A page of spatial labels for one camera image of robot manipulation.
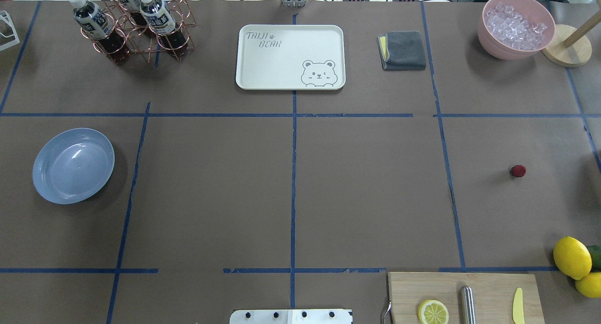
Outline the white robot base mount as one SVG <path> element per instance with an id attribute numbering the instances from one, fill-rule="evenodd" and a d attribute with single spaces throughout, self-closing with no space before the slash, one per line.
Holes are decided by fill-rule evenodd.
<path id="1" fill-rule="evenodd" d="M 239 309 L 230 324 L 352 324 L 349 309 Z"/>

